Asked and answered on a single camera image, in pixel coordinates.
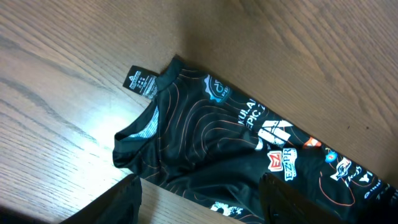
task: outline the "clothing tag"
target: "clothing tag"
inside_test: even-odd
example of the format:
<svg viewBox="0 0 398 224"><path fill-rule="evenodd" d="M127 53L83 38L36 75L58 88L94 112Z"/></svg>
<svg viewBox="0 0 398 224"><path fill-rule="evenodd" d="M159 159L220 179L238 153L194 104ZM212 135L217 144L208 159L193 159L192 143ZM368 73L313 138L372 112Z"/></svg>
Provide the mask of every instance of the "clothing tag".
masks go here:
<svg viewBox="0 0 398 224"><path fill-rule="evenodd" d="M138 66L132 66L126 79L124 80L123 87L153 100L157 93L157 86L155 79L158 74L146 70Z"/></svg>

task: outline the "black object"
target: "black object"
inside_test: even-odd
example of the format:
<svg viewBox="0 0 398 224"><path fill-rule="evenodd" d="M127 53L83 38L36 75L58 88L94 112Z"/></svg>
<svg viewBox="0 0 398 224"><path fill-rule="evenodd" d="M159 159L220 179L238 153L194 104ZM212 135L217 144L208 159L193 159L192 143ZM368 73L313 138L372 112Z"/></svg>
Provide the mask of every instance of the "black object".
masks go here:
<svg viewBox="0 0 398 224"><path fill-rule="evenodd" d="M151 104L115 135L118 168L247 223L263 222L258 184L270 172L348 223L396 203L374 174L206 71L174 58L155 83Z"/></svg>
<svg viewBox="0 0 398 224"><path fill-rule="evenodd" d="M136 224L141 198L141 180L130 174L61 224Z"/></svg>
<svg viewBox="0 0 398 224"><path fill-rule="evenodd" d="M0 224L47 224L23 214L0 207Z"/></svg>
<svg viewBox="0 0 398 224"><path fill-rule="evenodd" d="M138 66L133 66L123 83L123 87L138 95L153 100L157 93L155 78L156 73Z"/></svg>
<svg viewBox="0 0 398 224"><path fill-rule="evenodd" d="M265 223L269 224L343 224L338 217L315 205L297 190L270 173L259 184Z"/></svg>

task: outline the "circular logo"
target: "circular logo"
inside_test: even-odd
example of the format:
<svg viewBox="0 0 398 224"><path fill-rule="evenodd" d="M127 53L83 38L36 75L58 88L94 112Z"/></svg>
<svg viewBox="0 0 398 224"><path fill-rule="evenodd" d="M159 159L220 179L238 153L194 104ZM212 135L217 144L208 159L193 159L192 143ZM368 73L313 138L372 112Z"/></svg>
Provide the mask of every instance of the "circular logo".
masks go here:
<svg viewBox="0 0 398 224"><path fill-rule="evenodd" d="M333 152L333 151L330 151L330 152L326 155L325 162L331 163L331 162L335 161L336 158L337 158L337 153L336 153L336 152Z"/></svg>
<svg viewBox="0 0 398 224"><path fill-rule="evenodd" d="M230 87L223 85L209 74L203 81L205 82L205 92L209 94L210 100L217 103L223 103L232 92Z"/></svg>

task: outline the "wood grain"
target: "wood grain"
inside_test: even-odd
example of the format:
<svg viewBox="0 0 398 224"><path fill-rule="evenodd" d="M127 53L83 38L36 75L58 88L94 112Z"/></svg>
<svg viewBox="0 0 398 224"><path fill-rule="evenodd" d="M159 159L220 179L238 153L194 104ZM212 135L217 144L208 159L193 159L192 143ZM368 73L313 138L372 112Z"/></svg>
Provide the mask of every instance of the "wood grain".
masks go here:
<svg viewBox="0 0 398 224"><path fill-rule="evenodd" d="M123 79L174 54L397 187L397 10L393 0L1 0L0 204L58 222L122 179L113 134L149 103ZM147 182L144 192L148 222L227 222Z"/></svg>

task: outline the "red logo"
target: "red logo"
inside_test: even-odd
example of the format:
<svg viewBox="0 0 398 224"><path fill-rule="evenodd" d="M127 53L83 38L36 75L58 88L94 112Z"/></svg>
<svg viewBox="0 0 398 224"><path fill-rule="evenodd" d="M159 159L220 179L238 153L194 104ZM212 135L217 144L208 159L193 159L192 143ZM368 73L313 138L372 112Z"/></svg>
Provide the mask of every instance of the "red logo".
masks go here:
<svg viewBox="0 0 398 224"><path fill-rule="evenodd" d="M271 151L268 152L267 156L271 161L268 165L268 169L271 172L282 171L284 169L281 163L282 151Z"/></svg>
<svg viewBox="0 0 398 224"><path fill-rule="evenodd" d="M321 147L322 143L318 140L316 140L313 137L310 137L310 139L304 144L304 149L308 149L310 147Z"/></svg>

